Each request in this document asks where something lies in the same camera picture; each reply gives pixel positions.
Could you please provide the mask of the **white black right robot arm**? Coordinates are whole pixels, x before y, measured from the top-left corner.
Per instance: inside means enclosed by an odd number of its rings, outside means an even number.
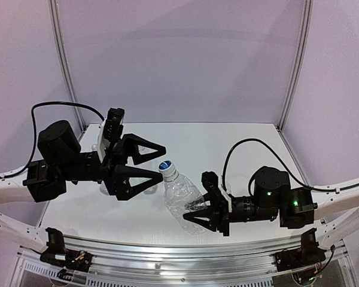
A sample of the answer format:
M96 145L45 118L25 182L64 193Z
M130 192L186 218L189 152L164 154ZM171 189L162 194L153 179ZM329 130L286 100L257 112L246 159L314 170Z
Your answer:
M231 223L278 220L281 227L300 229L337 212L342 215L315 230L321 248L330 249L359 230L359 178L325 188L292 188L287 172L263 166L249 181L253 194L241 197L226 191L214 172L202 173L201 181L207 207L182 217L224 236L229 236Z

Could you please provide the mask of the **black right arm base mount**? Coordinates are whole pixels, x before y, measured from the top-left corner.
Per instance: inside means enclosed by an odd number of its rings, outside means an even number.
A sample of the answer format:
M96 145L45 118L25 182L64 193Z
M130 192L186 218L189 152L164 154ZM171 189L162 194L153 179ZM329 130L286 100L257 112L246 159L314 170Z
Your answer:
M311 228L300 235L300 245L293 249L283 249L273 254L278 272L316 265L318 274L324 263L330 262L339 239L331 231Z

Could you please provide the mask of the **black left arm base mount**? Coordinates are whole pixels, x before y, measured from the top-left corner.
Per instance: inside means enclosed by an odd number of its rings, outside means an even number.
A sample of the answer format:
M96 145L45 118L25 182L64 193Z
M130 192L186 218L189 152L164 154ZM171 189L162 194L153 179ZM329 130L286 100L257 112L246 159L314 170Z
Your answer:
M47 228L47 249L41 253L40 261L60 267L57 278L71 281L74 271L88 273L92 264L93 255L87 251L75 251L65 247L65 241L61 231L55 228Z

